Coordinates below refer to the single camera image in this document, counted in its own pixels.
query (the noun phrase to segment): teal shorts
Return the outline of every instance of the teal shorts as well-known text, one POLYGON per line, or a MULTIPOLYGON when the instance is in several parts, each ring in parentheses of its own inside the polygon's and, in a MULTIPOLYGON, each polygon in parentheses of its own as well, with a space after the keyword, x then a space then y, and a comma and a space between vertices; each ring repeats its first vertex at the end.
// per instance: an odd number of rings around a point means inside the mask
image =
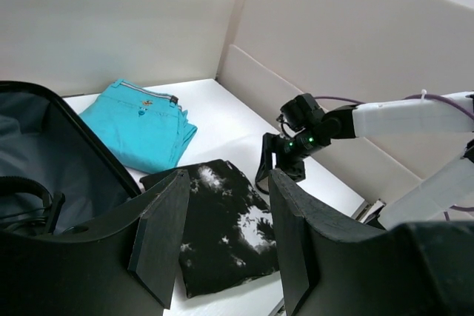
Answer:
POLYGON ((178 98, 123 79, 80 116, 123 165, 147 173, 176 167, 197 131, 178 98))

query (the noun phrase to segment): folded shirt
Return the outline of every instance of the folded shirt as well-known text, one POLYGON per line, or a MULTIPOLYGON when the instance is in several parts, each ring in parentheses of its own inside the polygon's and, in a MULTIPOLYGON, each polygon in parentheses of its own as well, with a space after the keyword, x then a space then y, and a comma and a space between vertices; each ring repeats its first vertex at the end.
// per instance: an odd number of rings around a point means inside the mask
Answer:
POLYGON ((80 116, 123 165, 148 173, 176 167, 197 131, 174 95, 124 79, 80 116))
MULTIPOLYGON (((220 292, 278 271, 270 208, 229 161, 186 169, 191 189, 179 264, 188 297, 220 292)), ((172 171, 140 181, 149 189, 172 171)))

